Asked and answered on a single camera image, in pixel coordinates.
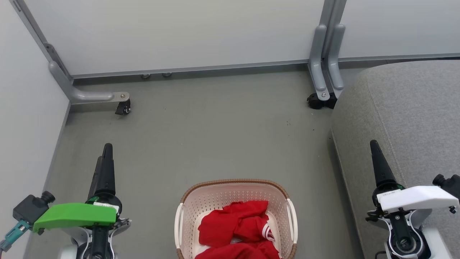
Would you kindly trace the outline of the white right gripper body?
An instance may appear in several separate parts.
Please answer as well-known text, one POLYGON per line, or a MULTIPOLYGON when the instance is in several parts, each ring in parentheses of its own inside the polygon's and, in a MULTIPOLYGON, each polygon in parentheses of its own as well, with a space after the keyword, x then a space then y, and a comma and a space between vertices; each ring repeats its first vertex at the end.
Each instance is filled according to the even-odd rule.
POLYGON ((384 212, 459 207, 459 199, 437 186, 415 186, 378 194, 384 212))

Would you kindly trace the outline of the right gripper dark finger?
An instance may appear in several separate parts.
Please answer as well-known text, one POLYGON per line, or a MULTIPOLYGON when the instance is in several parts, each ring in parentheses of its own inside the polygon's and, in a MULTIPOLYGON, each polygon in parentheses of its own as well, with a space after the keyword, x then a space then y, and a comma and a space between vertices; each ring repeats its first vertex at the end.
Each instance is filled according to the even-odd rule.
POLYGON ((396 184, 393 172, 381 150, 378 141, 370 141, 370 150, 372 155, 373 173, 375 177, 376 187, 381 187, 384 184, 396 184))

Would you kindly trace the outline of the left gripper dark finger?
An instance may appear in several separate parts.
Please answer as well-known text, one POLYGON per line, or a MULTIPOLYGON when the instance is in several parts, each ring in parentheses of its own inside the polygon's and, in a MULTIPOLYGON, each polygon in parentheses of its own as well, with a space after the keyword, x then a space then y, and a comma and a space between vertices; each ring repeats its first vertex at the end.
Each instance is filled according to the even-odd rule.
POLYGON ((96 193, 116 194, 113 145, 106 143, 97 160, 96 193))
POLYGON ((88 193, 88 199, 92 198, 94 196, 94 194, 95 194, 96 187, 97 187, 97 182, 98 182, 98 179, 99 179, 99 169, 101 167, 101 164, 102 164, 102 157, 99 157, 97 159, 97 164, 96 164, 95 171, 94 171, 94 174, 93 174, 93 177, 92 177, 92 182, 91 182, 90 190, 89 190, 89 193, 88 193))

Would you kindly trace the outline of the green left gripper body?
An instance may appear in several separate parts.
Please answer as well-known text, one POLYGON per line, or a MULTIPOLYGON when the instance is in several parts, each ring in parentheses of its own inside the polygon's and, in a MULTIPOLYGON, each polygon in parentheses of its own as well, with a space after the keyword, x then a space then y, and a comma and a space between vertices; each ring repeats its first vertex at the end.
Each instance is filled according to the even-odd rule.
POLYGON ((33 233, 55 228, 111 226, 122 212, 122 202, 115 195, 99 193, 85 203, 64 203, 49 208, 33 224, 33 233))

